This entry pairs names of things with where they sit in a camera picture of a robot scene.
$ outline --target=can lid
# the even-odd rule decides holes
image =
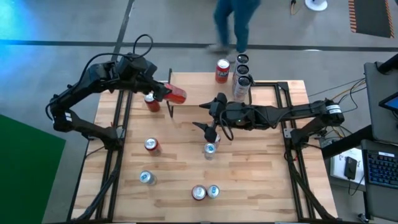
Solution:
[[[249,77],[240,77],[238,83],[241,86],[249,86],[251,84]]]
[[[150,180],[150,172],[149,171],[142,171],[141,175],[139,176],[139,181],[141,181],[142,183],[147,183]]]
[[[249,57],[246,54],[240,54],[238,55],[238,57],[236,58],[236,60],[239,63],[248,63],[249,62]]]
[[[207,153],[215,153],[216,152],[216,146],[213,143],[207,143],[205,145],[205,152],[207,152]]]
[[[226,59],[219,59],[217,62],[217,65],[220,68],[228,68],[229,67],[229,61],[227,61]]]
[[[192,195],[196,199],[203,199],[206,196],[206,189],[202,185],[196,185],[192,189]]]
[[[220,194],[220,189],[216,185],[211,185],[207,193],[210,197],[215,198]]]
[[[249,73],[249,67],[247,65],[240,65],[236,68],[236,71],[241,75],[245,75]]]
[[[145,100],[146,102],[152,102],[152,101],[154,101],[154,100],[155,100],[155,99],[154,99],[154,94],[153,94],[153,93],[149,93],[148,95],[145,95],[144,100]]]
[[[154,149],[156,147],[156,139],[149,138],[145,140],[145,148],[146,149]]]

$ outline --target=wooden table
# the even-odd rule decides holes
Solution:
[[[308,103],[304,82],[287,82],[292,103]],[[170,118],[165,102],[161,103],[160,112],[151,113],[143,96],[134,95],[114,222],[297,221],[289,171],[283,157],[281,128],[266,131],[234,129],[233,142],[222,134],[215,159],[207,161],[203,155],[206,143],[203,131],[192,121],[212,121],[208,111],[197,105],[211,101],[219,92],[220,89],[214,88],[214,73],[174,73],[172,83],[188,93],[187,104],[175,106],[174,118]],[[231,89],[228,84],[220,88],[224,88],[225,93]],[[96,124],[110,125],[117,95],[109,92],[101,95]],[[275,92],[271,88],[253,88],[252,100],[254,105],[276,106]],[[298,120],[297,125],[302,127],[308,121]],[[145,150],[144,141],[149,137],[155,137],[161,143],[161,156],[151,157]],[[101,146],[100,141],[93,141],[88,152]],[[303,150],[303,156],[311,190],[328,212],[337,216],[321,152],[308,147]],[[72,217],[82,214],[98,193],[105,157],[106,151],[101,150],[86,159]],[[149,187],[140,183],[142,170],[152,171],[158,178],[157,185]],[[195,201],[191,189],[196,184],[216,184],[221,189],[220,196]],[[302,192],[300,198],[304,214],[307,214]],[[105,201],[104,215],[107,206]]]

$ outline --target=gray floor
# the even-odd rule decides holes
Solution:
[[[116,42],[128,0],[15,0],[0,2],[0,40]],[[155,42],[207,44],[216,40],[212,11],[216,0],[136,0],[127,24],[125,42],[143,33]],[[325,12],[305,6],[289,15],[290,0],[263,0],[251,22],[250,44],[311,45],[337,47],[397,47],[398,39],[355,34],[349,29],[346,0],[328,1]],[[398,30],[398,6],[390,0]],[[0,45],[0,113],[67,140],[43,222],[67,217],[87,141],[77,133],[52,129],[44,107],[54,93],[77,82],[90,57],[112,52],[114,47]],[[121,52],[131,51],[122,48]],[[250,50],[251,71],[256,80],[305,80],[309,95],[363,77],[363,63],[385,61],[391,52],[313,52]],[[213,72],[220,55],[204,49],[156,48],[146,57],[158,66],[155,78],[166,80],[168,69],[177,72]],[[97,60],[106,61],[109,57]],[[332,97],[340,88],[310,101]],[[91,95],[73,109],[93,121],[98,95]],[[369,124],[366,92],[354,95],[359,109],[345,114],[345,127],[356,131]],[[346,100],[342,107],[354,105]],[[332,185],[340,218],[355,221],[363,211],[361,194]]]

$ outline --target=blue jeans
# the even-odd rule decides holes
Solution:
[[[236,50],[245,52],[248,47],[249,21],[254,11],[260,5],[260,0],[218,0],[214,11],[218,35],[225,47],[229,45],[228,16],[234,12],[234,32]]]

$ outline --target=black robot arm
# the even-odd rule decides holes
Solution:
[[[327,126],[339,126],[344,121],[340,107],[331,100],[316,101],[306,105],[297,105],[285,108],[273,106],[246,105],[244,103],[227,102],[224,93],[218,93],[217,97],[209,103],[199,105],[209,109],[213,117],[213,124],[194,124],[205,131],[205,139],[214,142],[217,136],[215,128],[220,125],[226,137],[233,140],[232,128],[245,130],[267,130],[276,128],[281,121],[294,119],[314,118],[301,129],[291,130],[292,144],[304,146],[308,142],[309,135],[320,131]]]
[[[80,119],[70,108],[92,93],[105,90],[131,90],[134,93],[148,94],[154,92],[154,98],[162,101],[171,92],[163,83],[155,81],[152,76],[157,67],[144,57],[127,54],[122,59],[90,66],[74,85],[59,95],[54,95],[46,107],[50,108],[53,117],[53,128],[57,131],[78,131],[84,137],[100,138],[105,149],[118,150],[121,140],[115,127],[102,128]]]

